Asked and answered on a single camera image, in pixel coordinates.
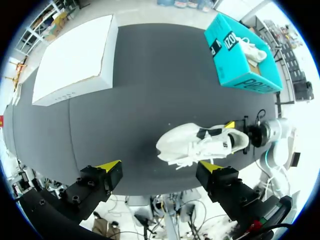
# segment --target white cardboard box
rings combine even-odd
[[[52,104],[113,87],[118,26],[99,17],[58,37],[45,50],[35,78],[32,104]]]

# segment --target black cable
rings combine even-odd
[[[195,234],[198,235],[198,233],[200,232],[202,226],[203,226],[207,221],[209,221],[210,219],[215,219],[215,218],[217,218],[217,217],[222,217],[222,216],[228,216],[228,215],[227,215],[227,214],[221,214],[221,215],[217,215],[217,216],[212,216],[212,217],[208,218],[207,220],[204,220],[203,223],[201,224],[201,226],[199,227],[199,229],[195,232]]]
[[[257,231],[252,231],[250,232],[249,234],[247,234],[246,236],[241,236],[239,237],[238,239],[242,239],[242,240],[245,240],[245,239],[252,239],[256,236],[259,236],[261,234],[264,234],[266,232],[269,232],[271,231],[272,229],[277,229],[277,228],[287,228],[287,229],[290,229],[292,227],[291,224],[289,223],[280,223],[280,224],[275,224],[275,225],[272,225],[272,226],[267,226],[265,228],[261,228]]]
[[[265,116],[266,116],[266,110],[261,109],[260,111],[258,111],[258,114],[256,115],[256,118],[255,118],[255,124],[257,124],[258,121],[259,121],[260,119],[263,119]]]
[[[152,232],[154,232],[154,231],[160,226],[161,221],[162,221],[163,219],[164,219],[164,217],[161,218],[160,221],[158,222],[158,224],[155,225],[155,226],[152,228]]]
[[[125,233],[131,233],[131,234],[137,234],[137,235],[140,235],[142,237],[145,237],[144,235],[140,234],[140,233],[137,233],[137,232],[134,232],[134,231],[120,231],[120,232],[117,232],[111,236],[108,236],[108,238],[112,238],[113,236],[115,235],[118,235],[118,234],[125,234]]]
[[[260,111],[258,111],[258,113],[257,113],[257,115],[256,115],[256,117],[255,117],[254,124],[258,124],[258,122],[266,116],[266,113],[267,113],[267,112],[266,112],[265,109],[260,109]],[[256,159],[256,151],[255,151],[255,150],[256,150],[256,147],[253,146],[253,158],[254,158],[253,160],[254,160],[255,164],[257,165],[257,167],[258,167],[265,175],[267,175],[267,177],[268,177],[269,179],[271,179],[271,176],[270,176],[262,167],[260,167],[260,166],[258,165],[257,159]],[[271,190],[272,190],[273,195],[276,195],[276,194],[275,194],[275,190],[274,190],[274,185],[273,185],[272,181],[270,181],[270,186],[271,186]]]

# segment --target cable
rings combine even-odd
[[[108,238],[112,238],[113,236],[115,236],[115,235],[118,235],[118,234],[125,234],[125,233],[131,233],[131,234],[137,234],[137,235],[140,235],[140,236],[142,236],[142,237],[145,237],[144,235],[142,235],[142,234],[140,234],[140,233],[137,233],[137,232],[134,232],[134,231],[120,231],[120,232],[117,232],[117,233],[115,233],[115,234],[113,234],[113,235],[111,235],[111,236],[108,236]]]
[[[209,221],[210,219],[215,219],[217,217],[222,217],[222,216],[228,216],[227,214],[221,214],[221,215],[217,215],[217,216],[212,216],[210,218],[208,218],[207,220],[203,221],[203,223],[201,224],[201,226],[199,227],[199,229],[195,232],[196,235],[198,235],[198,233],[200,232],[202,226],[207,222]]]
[[[258,111],[258,114],[255,117],[255,124],[258,124],[259,120],[263,119],[266,116],[266,113],[267,113],[266,110],[260,109],[260,111]]]
[[[159,226],[160,226],[160,224],[161,224],[161,221],[164,219],[164,217],[162,217],[161,219],[160,219],[160,221],[158,222],[158,224],[157,225],[155,225],[153,228],[152,228],[152,232],[154,232]]]
[[[277,228],[287,228],[287,229],[290,229],[291,228],[291,224],[289,223],[280,223],[280,224],[275,224],[275,225],[272,225],[272,226],[267,226],[265,228],[261,228],[257,231],[252,231],[250,232],[249,234],[245,235],[245,236],[241,236],[239,238],[237,238],[236,240],[239,240],[239,239],[252,239],[256,236],[259,236],[261,234],[264,234],[266,232],[269,232],[271,231],[272,229],[277,229]]]
[[[266,113],[267,113],[267,112],[266,112],[265,109],[260,109],[260,111],[258,111],[258,113],[257,113],[257,115],[256,115],[256,117],[255,117],[254,124],[260,124],[259,121],[266,116]],[[256,159],[256,151],[255,151],[255,150],[256,150],[256,147],[253,146],[253,160],[254,160],[256,166],[257,166],[265,175],[267,175],[267,177],[268,177],[269,179],[271,179],[271,176],[270,176],[261,166],[258,165],[258,162],[257,162],[258,160]],[[271,181],[270,183],[271,183],[270,186],[271,186],[272,193],[273,193],[273,195],[276,195],[276,194],[275,194],[275,190],[274,190],[274,185],[273,185],[272,181]]]
[[[283,171],[284,177],[286,179],[286,182],[288,183],[288,194],[290,195],[291,193],[291,185],[288,179],[288,170],[282,165],[282,166],[278,166],[280,170]]]

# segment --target gray table surface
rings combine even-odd
[[[87,165],[122,160],[123,179],[114,191],[118,195],[200,186],[195,164],[176,170],[157,158],[157,140],[174,127],[185,123],[211,127],[244,115],[253,123],[260,109],[266,110],[266,119],[275,118],[272,94],[219,85],[204,31],[188,26],[120,27],[112,89],[48,107],[33,106],[36,74],[22,85],[18,105],[5,111],[9,150],[27,166],[68,185]],[[256,155],[266,149],[258,148]],[[214,162],[241,170],[253,161],[251,151]]]

